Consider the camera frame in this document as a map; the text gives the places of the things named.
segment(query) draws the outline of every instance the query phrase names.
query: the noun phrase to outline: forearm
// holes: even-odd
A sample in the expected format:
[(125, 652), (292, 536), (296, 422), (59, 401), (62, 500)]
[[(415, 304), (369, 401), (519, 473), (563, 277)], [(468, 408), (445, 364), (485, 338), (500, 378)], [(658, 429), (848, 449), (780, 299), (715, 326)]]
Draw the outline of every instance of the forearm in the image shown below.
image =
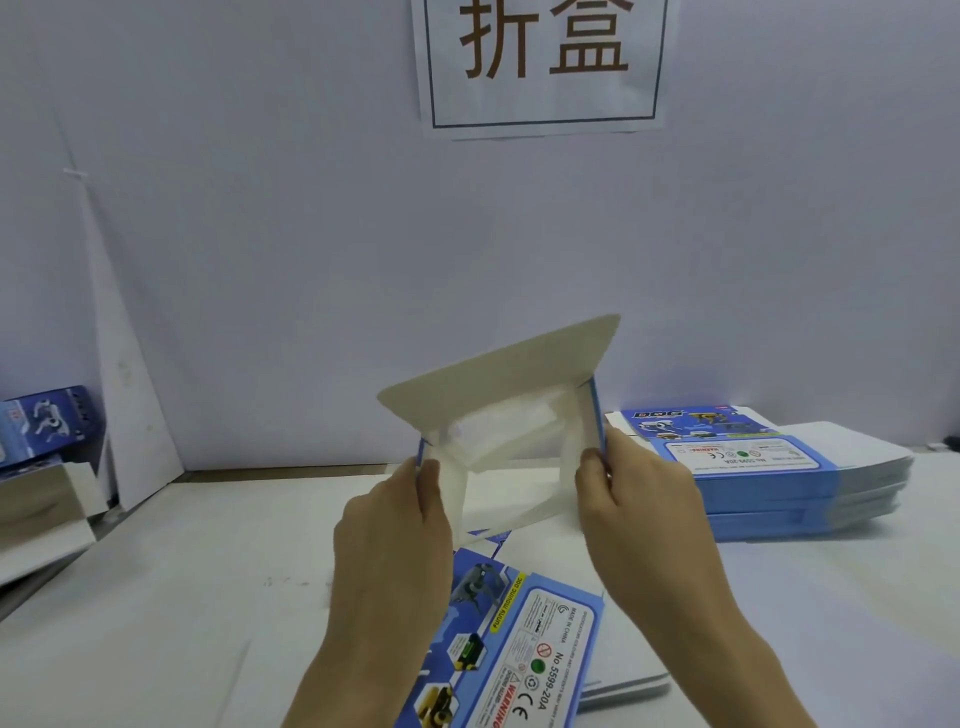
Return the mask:
[(283, 728), (389, 728), (405, 694), (328, 645), (303, 675)]
[(739, 613), (671, 618), (647, 639), (712, 728), (815, 728), (770, 645)]

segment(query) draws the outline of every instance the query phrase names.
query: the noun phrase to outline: white partition board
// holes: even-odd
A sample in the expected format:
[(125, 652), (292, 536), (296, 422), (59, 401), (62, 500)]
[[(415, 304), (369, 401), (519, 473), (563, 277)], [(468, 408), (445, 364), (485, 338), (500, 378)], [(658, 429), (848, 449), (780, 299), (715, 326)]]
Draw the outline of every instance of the white partition board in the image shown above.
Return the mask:
[(956, 423), (956, 3), (685, 0), (663, 132), (465, 143), (406, 0), (29, 13), (187, 468), (397, 459), (382, 387), (606, 312), (610, 409)]

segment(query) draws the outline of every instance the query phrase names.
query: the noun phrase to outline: right hand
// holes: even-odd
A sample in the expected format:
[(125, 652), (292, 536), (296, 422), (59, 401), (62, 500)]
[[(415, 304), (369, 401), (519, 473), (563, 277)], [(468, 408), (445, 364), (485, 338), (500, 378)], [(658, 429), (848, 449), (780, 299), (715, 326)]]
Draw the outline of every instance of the right hand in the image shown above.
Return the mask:
[(586, 450), (576, 482), (593, 565), (648, 640), (739, 616), (686, 467), (608, 427), (607, 461)]

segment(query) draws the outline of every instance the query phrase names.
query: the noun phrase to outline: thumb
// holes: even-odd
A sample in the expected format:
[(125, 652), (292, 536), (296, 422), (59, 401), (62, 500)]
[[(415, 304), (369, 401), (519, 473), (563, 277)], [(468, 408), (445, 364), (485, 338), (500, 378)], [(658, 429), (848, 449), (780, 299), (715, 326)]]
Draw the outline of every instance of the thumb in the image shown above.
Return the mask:
[(423, 522), (436, 519), (446, 521), (444, 501), (440, 497), (440, 463), (436, 460), (424, 460), (417, 477), (417, 497), (420, 500), (420, 512)]
[(581, 515), (601, 512), (616, 505), (607, 480), (607, 466), (599, 450), (584, 450), (575, 479)]

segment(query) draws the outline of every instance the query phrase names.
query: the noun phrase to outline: white table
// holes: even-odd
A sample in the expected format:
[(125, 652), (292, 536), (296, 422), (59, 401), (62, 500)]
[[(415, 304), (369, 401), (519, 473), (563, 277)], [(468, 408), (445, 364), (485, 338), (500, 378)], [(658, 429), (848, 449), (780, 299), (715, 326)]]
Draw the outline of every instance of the white table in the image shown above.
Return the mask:
[[(467, 526), (555, 472), (486, 473)], [(325, 603), (333, 526), (379, 479), (169, 486), (0, 623), (3, 724), (213, 728), (257, 624)], [(960, 656), (960, 455), (919, 456), (902, 500), (850, 536), (765, 548)], [(704, 725), (677, 690), (581, 722)]]

